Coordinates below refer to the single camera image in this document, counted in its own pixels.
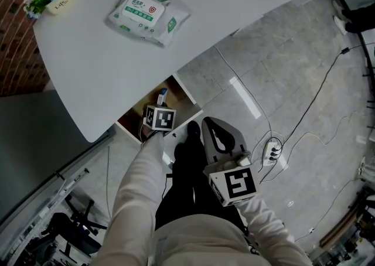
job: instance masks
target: black pants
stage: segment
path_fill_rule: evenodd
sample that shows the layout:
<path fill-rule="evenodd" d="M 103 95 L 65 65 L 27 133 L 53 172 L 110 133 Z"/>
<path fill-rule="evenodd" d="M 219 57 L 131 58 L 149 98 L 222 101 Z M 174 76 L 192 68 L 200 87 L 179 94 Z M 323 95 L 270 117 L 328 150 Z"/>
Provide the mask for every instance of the black pants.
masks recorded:
<path fill-rule="evenodd" d="M 181 217 L 207 214 L 226 219 L 246 233 L 237 209 L 234 206 L 223 207 L 208 184 L 208 178 L 202 172 L 206 165 L 200 138 L 188 136 L 181 157 L 173 165 L 173 185 L 156 211 L 156 230 Z"/>
<path fill-rule="evenodd" d="M 343 10 L 342 14 L 352 22 L 345 25 L 349 33 L 362 33 L 365 30 L 375 29 L 375 4 L 358 10 Z"/>

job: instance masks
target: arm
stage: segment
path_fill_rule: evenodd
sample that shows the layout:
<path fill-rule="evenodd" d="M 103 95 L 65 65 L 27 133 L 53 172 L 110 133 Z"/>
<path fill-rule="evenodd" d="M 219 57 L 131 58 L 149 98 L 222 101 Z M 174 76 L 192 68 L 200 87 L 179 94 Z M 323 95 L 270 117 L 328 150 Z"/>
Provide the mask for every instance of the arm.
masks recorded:
<path fill-rule="evenodd" d="M 311 261 L 294 243 L 294 238 L 281 220 L 259 195 L 236 205 L 246 218 L 248 230 L 255 237 L 264 258 L 277 266 L 310 266 Z"/>
<path fill-rule="evenodd" d="M 112 220 L 92 266 L 146 266 L 161 201 L 164 139 L 153 136 L 133 160 L 118 188 Z"/>

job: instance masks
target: black shoe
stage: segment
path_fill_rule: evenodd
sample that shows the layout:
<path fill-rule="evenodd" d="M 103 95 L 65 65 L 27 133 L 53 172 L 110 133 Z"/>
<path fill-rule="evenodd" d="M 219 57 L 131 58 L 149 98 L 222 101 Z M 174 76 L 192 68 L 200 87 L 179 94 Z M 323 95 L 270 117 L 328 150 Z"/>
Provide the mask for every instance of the black shoe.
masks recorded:
<path fill-rule="evenodd" d="M 196 121 L 191 121 L 187 124 L 187 135 L 198 136 L 200 138 L 200 127 Z"/>

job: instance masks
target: wet wipes package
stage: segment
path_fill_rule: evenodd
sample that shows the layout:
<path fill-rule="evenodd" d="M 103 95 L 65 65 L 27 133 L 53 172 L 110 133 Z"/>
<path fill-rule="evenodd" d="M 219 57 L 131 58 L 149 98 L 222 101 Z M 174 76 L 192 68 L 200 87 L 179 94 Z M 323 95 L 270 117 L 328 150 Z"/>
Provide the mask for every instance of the wet wipes package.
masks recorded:
<path fill-rule="evenodd" d="M 119 0 L 108 20 L 125 34 L 169 46 L 188 17 L 170 0 Z"/>

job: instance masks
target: white cube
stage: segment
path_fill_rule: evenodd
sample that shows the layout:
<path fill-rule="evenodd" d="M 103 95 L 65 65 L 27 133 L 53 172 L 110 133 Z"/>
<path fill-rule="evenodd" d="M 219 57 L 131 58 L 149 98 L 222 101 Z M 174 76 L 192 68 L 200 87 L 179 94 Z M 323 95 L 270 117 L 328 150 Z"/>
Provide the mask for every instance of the white cube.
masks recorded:
<path fill-rule="evenodd" d="M 210 186 L 224 207 L 249 200 L 258 193 L 259 182 L 253 168 L 249 165 L 210 173 Z"/>
<path fill-rule="evenodd" d="M 148 105 L 144 125 L 155 131 L 173 131 L 176 110 Z"/>

